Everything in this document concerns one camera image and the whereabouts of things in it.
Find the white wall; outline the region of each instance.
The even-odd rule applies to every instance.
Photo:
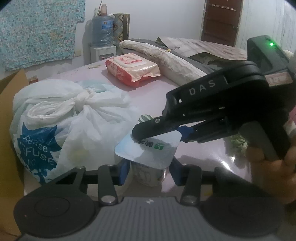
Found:
[[[99,3],[99,0],[86,0],[86,20],[77,24],[75,50],[82,50],[82,56],[26,68],[27,78],[37,75],[41,80],[90,63],[89,20]],[[107,4],[108,13],[130,13],[130,38],[199,39],[205,0],[103,0],[103,3]],[[9,74],[0,68],[0,79]]]
[[[296,11],[285,0],[244,0],[236,47],[248,38],[269,35],[282,49],[296,49]]]

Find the white plastic bag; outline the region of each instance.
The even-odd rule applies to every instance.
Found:
[[[115,146],[139,117],[117,87],[68,80],[26,86],[14,97],[13,113],[16,153],[41,184],[76,166],[115,164]]]

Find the red and white package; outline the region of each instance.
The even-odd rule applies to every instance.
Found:
[[[106,67],[109,73],[132,87],[138,87],[140,81],[161,75],[156,63],[134,53],[111,57],[106,60]]]

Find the wall outlet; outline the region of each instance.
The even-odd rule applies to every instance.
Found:
[[[78,57],[81,55],[81,49],[74,51],[75,57]]]

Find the door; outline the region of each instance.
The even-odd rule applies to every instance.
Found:
[[[207,0],[203,41],[234,46],[242,0]]]

